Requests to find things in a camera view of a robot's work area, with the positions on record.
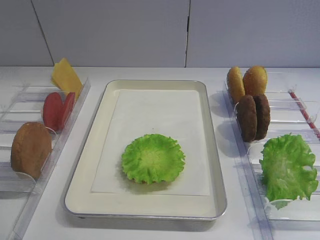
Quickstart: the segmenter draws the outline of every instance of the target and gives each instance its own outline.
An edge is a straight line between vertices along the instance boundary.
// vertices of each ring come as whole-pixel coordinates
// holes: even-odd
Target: clear plastic holder
[[[273,73],[268,73],[269,80]],[[295,95],[297,86],[287,89],[266,91],[270,105],[271,121],[265,139],[244,142],[241,129],[237,121],[236,105],[229,94],[227,83],[224,84],[223,96],[230,116],[231,126],[239,150],[240,162],[245,172],[247,182],[240,182],[248,186],[262,239],[274,239],[272,229],[318,230],[320,227],[320,186],[311,195],[311,200],[281,199],[269,202],[265,197],[266,188],[262,185],[262,168],[259,159],[264,144],[271,138],[285,134],[301,135],[308,143],[311,151],[320,156],[320,131],[314,125],[319,114],[320,104],[316,101],[303,101]],[[320,159],[316,159],[314,167],[318,170],[317,180],[320,181]],[[287,204],[277,210],[275,205]]]
[[[43,164],[37,181],[28,174],[12,170],[10,154],[13,138],[24,123],[43,122],[42,109],[48,94],[58,92],[63,101],[66,96],[55,86],[15,87],[19,90],[12,93],[10,104],[2,105],[0,108],[0,201],[7,212],[0,217],[5,221],[5,226],[0,228],[4,229],[4,232],[0,231],[0,238],[5,237],[8,240],[23,238],[91,85],[86,79],[63,130],[54,132],[51,129],[52,152]]]

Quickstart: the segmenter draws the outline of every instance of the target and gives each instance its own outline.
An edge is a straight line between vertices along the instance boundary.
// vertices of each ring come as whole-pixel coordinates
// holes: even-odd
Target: tomato slice
[[[63,108],[61,96],[57,92],[52,92],[46,96],[43,105],[43,123],[47,128],[54,131],[59,130],[59,114]]]
[[[59,130],[63,130],[66,122],[74,109],[76,100],[76,93],[75,92],[69,92],[69,94],[66,96],[65,101],[63,103],[62,109],[58,116],[58,127]]]

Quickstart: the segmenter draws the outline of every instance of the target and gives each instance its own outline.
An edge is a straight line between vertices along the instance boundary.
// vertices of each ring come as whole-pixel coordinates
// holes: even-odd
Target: green lettuce
[[[296,200],[298,197],[310,200],[319,183],[316,180],[317,169],[313,167],[316,156],[301,135],[286,134],[272,138],[261,153],[262,182],[266,185],[266,197],[270,202]]]
[[[185,165],[185,154],[178,141],[161,134],[146,134],[135,139],[121,158],[123,172],[136,183],[172,182]]]

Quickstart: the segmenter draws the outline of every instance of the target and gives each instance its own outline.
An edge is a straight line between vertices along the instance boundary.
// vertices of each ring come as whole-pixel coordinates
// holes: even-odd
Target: white table
[[[18,82],[48,84],[52,69],[52,67],[0,67],[0,84],[8,85],[8,81],[10,84]],[[249,218],[248,210],[253,209],[251,206],[247,209],[239,183],[235,165],[238,149],[232,128],[228,125],[229,115],[222,95],[223,81],[228,70],[228,68],[76,68],[79,76],[89,77],[91,89],[23,239],[255,239],[253,229],[257,226],[254,219]],[[320,102],[318,91],[320,69],[273,68],[268,69],[269,71],[295,73],[293,76],[290,75],[290,84],[298,84],[297,96],[305,101]],[[228,200],[226,213],[209,229],[193,232],[186,225],[173,223],[174,230],[159,230],[156,223],[143,226],[134,221],[89,221],[70,217],[63,209],[65,190],[85,130],[106,84],[116,79],[197,80],[206,84]],[[317,119],[315,124],[320,126],[320,120]],[[276,240],[320,239],[320,231],[276,230],[273,235]]]

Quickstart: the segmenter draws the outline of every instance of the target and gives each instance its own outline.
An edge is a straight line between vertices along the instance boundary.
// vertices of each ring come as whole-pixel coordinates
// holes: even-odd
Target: cheese slice
[[[66,58],[62,58],[59,63],[54,65],[51,76],[52,83],[64,91],[65,95],[75,93],[75,99],[78,99],[82,83]]]

